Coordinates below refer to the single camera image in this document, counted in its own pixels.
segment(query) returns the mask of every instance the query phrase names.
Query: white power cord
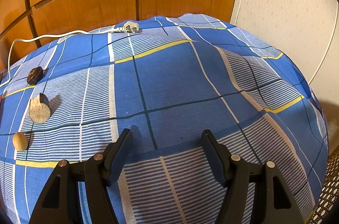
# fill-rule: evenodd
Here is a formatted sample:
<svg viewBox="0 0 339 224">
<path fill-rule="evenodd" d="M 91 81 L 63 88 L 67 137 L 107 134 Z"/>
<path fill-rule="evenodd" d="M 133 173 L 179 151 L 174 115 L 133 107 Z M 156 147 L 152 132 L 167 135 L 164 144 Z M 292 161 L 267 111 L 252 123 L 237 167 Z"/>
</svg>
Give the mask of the white power cord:
<svg viewBox="0 0 339 224">
<path fill-rule="evenodd" d="M 127 21 L 123 27 L 118 27 L 118 28 L 112 28 L 112 29 L 109 29 L 109 30 L 105 30 L 105 31 L 102 31 L 102 32 L 97 32 L 97 33 L 89 33 L 89 32 L 85 32 L 85 31 L 82 31 L 82 30 L 76 30 L 76 31 L 72 31 L 72 32 L 69 32 L 69 33 L 65 33 L 65 34 L 62 34 L 62 35 L 42 35 L 42 36 L 38 36 L 38 37 L 35 37 L 35 38 L 32 38 L 32 39 L 21 39 L 21 38 L 17 38 L 13 41 L 12 45 L 11 45 L 11 49 L 10 49 L 10 52 L 8 54 L 8 80 L 6 80 L 5 82 L 3 82 L 2 84 L 0 84 L 0 87 L 4 86 L 5 84 L 9 83 L 10 80 L 11 80 L 11 66 L 10 66 L 10 61 L 11 61 L 11 55 L 12 55 L 12 50 L 13 50 L 13 46 L 14 46 L 14 43 L 17 42 L 17 41 L 20 41 L 20 42 L 33 42 L 33 41 L 36 41 L 40 38 L 43 38 L 43 37 L 63 37 L 63 36 L 68 36 L 68 35 L 73 35 L 73 34 L 85 34 L 85 35 L 93 35 L 93 34 L 106 34 L 106 33 L 135 33 L 139 30 L 139 24 L 138 23 L 135 23 L 135 22 L 131 22 L 131 21 Z"/>
</svg>

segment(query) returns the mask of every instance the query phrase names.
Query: blue plaid tablecloth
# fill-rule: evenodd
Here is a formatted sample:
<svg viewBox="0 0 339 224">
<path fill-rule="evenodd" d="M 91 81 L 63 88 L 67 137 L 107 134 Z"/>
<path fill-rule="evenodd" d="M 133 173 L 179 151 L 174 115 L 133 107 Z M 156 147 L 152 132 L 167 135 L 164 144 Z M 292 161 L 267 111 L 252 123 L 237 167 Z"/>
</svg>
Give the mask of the blue plaid tablecloth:
<svg viewBox="0 0 339 224">
<path fill-rule="evenodd" d="M 87 160 L 129 128 L 133 148 L 108 188 L 119 223 L 215 221 L 225 189 L 201 148 L 204 129 L 249 162 L 274 161 L 307 220 L 325 177 L 328 135 L 320 104 L 293 62 L 207 15 L 138 23 L 135 34 L 60 38 L 12 66 L 13 79 L 0 89 L 0 205 L 10 219 L 29 221 L 58 161 Z M 29 86 L 26 77 L 37 66 L 44 77 Z M 38 93 L 53 113 L 42 125 L 28 116 Z M 23 152 L 12 144 L 18 131 L 29 141 Z M 91 223 L 84 183 L 79 193 L 84 223 Z M 253 196 L 250 184 L 243 223 Z"/>
</svg>

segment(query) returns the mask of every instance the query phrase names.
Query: silver screw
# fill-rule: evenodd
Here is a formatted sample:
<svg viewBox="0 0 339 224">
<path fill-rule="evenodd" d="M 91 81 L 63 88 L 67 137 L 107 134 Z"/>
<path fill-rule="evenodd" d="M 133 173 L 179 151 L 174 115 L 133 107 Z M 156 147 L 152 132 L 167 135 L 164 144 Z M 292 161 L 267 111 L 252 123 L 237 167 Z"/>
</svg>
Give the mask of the silver screw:
<svg viewBox="0 0 339 224">
<path fill-rule="evenodd" d="M 241 157 L 238 154 L 232 154 L 231 159 L 233 161 L 240 161 Z"/>
<path fill-rule="evenodd" d="M 101 153 L 97 153 L 94 155 L 94 160 L 99 161 L 103 158 L 104 156 Z"/>
<path fill-rule="evenodd" d="M 58 163 L 59 167 L 64 167 L 64 166 L 66 166 L 66 164 L 67 164 L 67 161 L 66 161 L 66 160 L 61 160 L 61 161 Z"/>
<path fill-rule="evenodd" d="M 274 162 L 272 162 L 272 161 L 267 161 L 266 165 L 267 165 L 269 168 L 274 168 L 274 167 L 275 167 L 275 164 L 274 164 Z"/>
</svg>

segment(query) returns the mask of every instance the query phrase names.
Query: cylindrical wood piece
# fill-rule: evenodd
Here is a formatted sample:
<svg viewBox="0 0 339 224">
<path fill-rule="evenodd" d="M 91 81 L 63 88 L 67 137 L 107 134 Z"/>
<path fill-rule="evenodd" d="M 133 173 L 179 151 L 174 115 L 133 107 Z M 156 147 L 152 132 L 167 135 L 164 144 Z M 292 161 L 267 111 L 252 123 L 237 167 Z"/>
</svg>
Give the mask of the cylindrical wood piece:
<svg viewBox="0 0 339 224">
<path fill-rule="evenodd" d="M 21 132 L 17 132 L 14 134 L 12 142 L 13 142 L 13 146 L 18 151 L 24 151 L 27 149 L 27 146 L 28 146 L 27 138 Z"/>
<path fill-rule="evenodd" d="M 36 124 L 44 124 L 50 118 L 50 103 L 44 94 L 29 101 L 29 117 Z"/>
<path fill-rule="evenodd" d="M 43 69 L 41 66 L 33 68 L 27 76 L 27 83 L 29 85 L 36 85 L 41 80 L 42 75 Z"/>
</svg>

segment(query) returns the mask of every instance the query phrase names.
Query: brown egg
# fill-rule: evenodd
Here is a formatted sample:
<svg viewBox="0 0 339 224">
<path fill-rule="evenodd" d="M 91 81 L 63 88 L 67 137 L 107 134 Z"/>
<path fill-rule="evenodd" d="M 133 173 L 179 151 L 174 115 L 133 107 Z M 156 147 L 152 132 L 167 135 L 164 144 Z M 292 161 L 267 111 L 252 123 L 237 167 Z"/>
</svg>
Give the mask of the brown egg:
<svg viewBox="0 0 339 224">
<path fill-rule="evenodd" d="M 13 136 L 13 146 L 18 150 L 18 151 L 24 151 L 27 149 L 28 142 L 26 136 L 21 133 L 17 132 Z"/>
</svg>

